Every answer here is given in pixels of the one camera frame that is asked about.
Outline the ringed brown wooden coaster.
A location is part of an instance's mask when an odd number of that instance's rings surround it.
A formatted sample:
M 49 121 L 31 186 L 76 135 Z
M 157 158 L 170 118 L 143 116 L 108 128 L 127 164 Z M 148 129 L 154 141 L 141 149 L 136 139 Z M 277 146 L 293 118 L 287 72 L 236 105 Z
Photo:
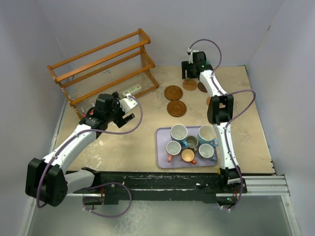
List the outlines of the ringed brown wooden coaster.
M 165 88 L 164 96 L 170 101 L 179 100 L 183 96 L 183 91 L 179 86 L 170 85 Z

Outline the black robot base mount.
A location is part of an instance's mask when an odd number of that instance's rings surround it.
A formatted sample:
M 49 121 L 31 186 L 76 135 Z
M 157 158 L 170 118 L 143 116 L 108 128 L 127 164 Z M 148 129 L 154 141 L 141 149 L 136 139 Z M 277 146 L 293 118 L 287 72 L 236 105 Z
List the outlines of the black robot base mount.
M 207 204 L 233 205 L 240 193 L 247 193 L 245 183 L 226 185 L 214 173 L 172 172 L 98 172 L 94 189 L 77 190 L 84 197 L 104 195 L 105 205 L 119 201 L 199 201 Z

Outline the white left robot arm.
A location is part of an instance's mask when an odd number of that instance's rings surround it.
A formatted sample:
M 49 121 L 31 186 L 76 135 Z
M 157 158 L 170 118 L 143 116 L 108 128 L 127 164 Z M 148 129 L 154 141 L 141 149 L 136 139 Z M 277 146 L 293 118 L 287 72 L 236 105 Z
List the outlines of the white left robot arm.
M 135 115 L 130 111 L 141 107 L 138 100 L 128 94 L 120 98 L 118 93 L 100 94 L 80 120 L 71 135 L 54 151 L 41 159 L 33 158 L 27 167 L 25 193 L 36 199 L 36 206 L 58 206 L 67 194 L 81 189 L 95 193 L 101 188 L 99 173 L 82 168 L 68 174 L 67 170 L 79 154 L 107 131 L 113 122 L 118 128 L 131 121 Z

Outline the large light blue mug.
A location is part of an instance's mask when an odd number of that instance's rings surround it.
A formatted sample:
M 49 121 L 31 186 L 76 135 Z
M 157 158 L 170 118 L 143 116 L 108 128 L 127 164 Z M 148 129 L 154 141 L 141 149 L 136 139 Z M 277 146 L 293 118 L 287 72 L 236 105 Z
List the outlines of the large light blue mug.
M 218 147 L 219 142 L 216 139 L 216 132 L 212 126 L 203 125 L 199 128 L 197 139 L 200 145 L 209 144 L 213 147 Z

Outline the dark walnut coaster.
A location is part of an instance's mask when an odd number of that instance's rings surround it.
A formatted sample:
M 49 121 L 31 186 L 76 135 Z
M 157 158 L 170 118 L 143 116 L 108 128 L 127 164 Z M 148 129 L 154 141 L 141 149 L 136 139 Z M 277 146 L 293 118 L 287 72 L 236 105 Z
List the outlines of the dark walnut coaster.
M 202 82 L 199 82 L 197 86 L 198 86 L 198 89 L 199 89 L 201 92 L 207 93 L 207 90 L 206 90 L 206 88 L 205 88 L 205 86 L 203 85 Z

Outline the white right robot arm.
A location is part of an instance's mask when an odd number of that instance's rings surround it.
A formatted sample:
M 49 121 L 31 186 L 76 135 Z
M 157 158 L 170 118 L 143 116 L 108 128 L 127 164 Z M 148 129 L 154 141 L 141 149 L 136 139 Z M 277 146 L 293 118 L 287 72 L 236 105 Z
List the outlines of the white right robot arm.
M 182 62 L 182 78 L 197 78 L 210 97 L 207 118 L 208 122 L 213 125 L 219 141 L 219 187 L 223 192 L 231 192 L 238 188 L 241 194 L 245 184 L 235 156 L 230 124 L 233 118 L 234 97 L 228 95 L 219 84 L 211 65 L 206 63 L 204 52 L 189 49 L 188 55 L 189 60 Z

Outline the light wooden coaster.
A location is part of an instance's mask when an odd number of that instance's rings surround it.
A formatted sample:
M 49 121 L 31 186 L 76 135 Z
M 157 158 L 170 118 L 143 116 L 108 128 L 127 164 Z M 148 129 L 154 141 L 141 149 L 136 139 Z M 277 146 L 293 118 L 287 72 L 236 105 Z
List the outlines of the light wooden coaster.
M 208 97 L 207 99 L 206 99 L 206 104 L 207 104 L 207 106 L 209 106 L 209 104 L 210 104 L 210 97 Z
M 197 82 L 194 79 L 183 80 L 183 88 L 188 91 L 195 90 L 197 88 Z

